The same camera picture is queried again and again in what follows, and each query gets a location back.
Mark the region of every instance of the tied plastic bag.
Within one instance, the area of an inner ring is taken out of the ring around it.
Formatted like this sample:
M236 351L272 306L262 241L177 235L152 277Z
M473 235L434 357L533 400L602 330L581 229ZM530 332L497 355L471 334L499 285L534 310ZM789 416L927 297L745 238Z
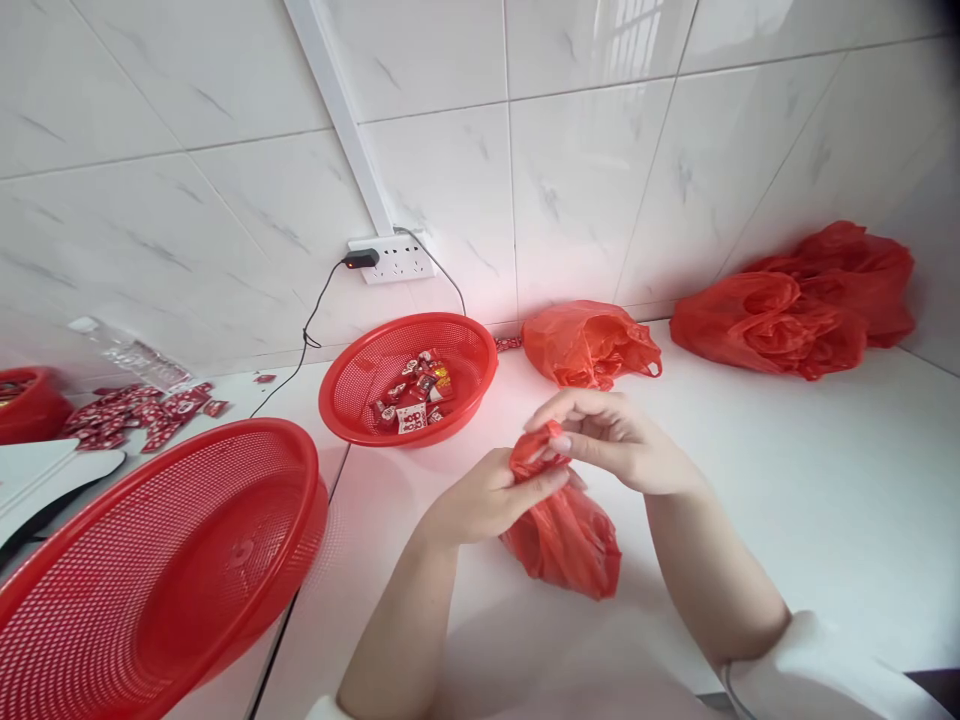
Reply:
M867 323L802 296L789 275L741 273L677 303L670 336L713 362L819 380L863 361Z
M561 387L610 390L624 373L662 372L650 330L617 305L592 300L554 305L524 321L521 335L533 366Z
M903 304L913 272L910 251L846 220L811 235L790 255L758 260L744 272L786 273L804 297L860 315L871 347L893 347L916 326Z
M550 437L562 432L551 420L517 441L510 455L517 482L570 462L542 452ZM616 595L620 579L616 529L599 505L569 483L525 512L500 540L534 579L594 600Z

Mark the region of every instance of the plastic bottle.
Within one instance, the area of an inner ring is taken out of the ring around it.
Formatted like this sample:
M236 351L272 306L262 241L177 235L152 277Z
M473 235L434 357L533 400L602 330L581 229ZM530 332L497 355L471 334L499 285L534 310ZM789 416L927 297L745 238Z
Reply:
M100 354L124 370L136 374L149 385L170 392L189 383L193 375L181 365L140 342L123 330L110 327L92 317L74 320L67 327L95 342Z

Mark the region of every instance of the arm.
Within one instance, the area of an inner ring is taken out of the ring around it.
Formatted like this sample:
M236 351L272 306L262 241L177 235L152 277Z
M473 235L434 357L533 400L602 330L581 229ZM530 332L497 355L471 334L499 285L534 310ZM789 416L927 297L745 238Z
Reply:
M790 611L683 451L618 393L565 390L526 429L551 419L567 430L551 441L555 451L644 494L667 590L714 669L766 654L790 624Z
M436 692L460 545L493 538L567 482L566 468L513 485L492 450L427 510L360 638L337 702L357 720L414 720Z

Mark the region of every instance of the white countertop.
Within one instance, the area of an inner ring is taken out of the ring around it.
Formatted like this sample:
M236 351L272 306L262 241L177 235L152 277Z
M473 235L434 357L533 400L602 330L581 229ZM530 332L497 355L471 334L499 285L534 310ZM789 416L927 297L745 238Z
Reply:
M616 389L704 469L790 606L817 611L898 669L960 664L960 380L898 349L871 351L861 368L819 383L765 376L690 355L665 322L652 325L663 377L626 376ZM421 514L490 447L513 445L556 389L522 351L500 363L453 438L350 449L258 718L300 720L335 691ZM315 388L304 400L314 423ZM617 597L594 603L530 580L497 541L464 548L443 682L449 714L659 668L694 692L719 689L666 595L642 498L579 470L617 527Z

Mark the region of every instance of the red bowl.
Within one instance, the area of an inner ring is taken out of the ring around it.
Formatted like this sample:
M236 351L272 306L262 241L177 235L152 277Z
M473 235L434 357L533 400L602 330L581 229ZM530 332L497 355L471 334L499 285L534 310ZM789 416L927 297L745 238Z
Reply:
M2 382L33 380L23 394L0 408L0 445L53 440L73 412L47 368L15 368L0 372Z
M436 350L450 370L454 398L445 417L412 433L377 426L370 403L411 359ZM337 437L367 447L425 447L446 440L470 422L497 371L493 337L476 320L453 313L408 315L371 330L334 360L320 385L320 417Z

